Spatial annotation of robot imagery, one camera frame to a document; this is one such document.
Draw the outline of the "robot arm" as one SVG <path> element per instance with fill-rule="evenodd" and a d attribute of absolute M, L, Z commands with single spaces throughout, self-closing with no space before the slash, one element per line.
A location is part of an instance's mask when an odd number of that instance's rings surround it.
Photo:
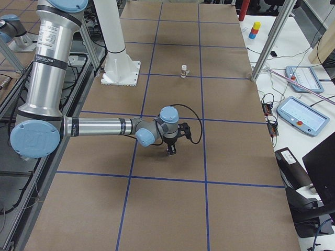
<path fill-rule="evenodd" d="M 161 109 L 151 122 L 141 118 L 67 117 L 59 108 L 73 35 L 81 28 L 87 1 L 39 1 L 41 24 L 25 103 L 19 107 L 10 143 L 31 158 L 51 154 L 65 137 L 135 135 L 142 146 L 161 139 L 176 153 L 177 139 L 191 139 L 188 124 L 179 122 L 175 105 Z"/>
<path fill-rule="evenodd" d="M 14 52 L 32 52 L 37 45 L 38 35 L 29 34 L 18 16 L 1 16 L 1 39 Z"/>

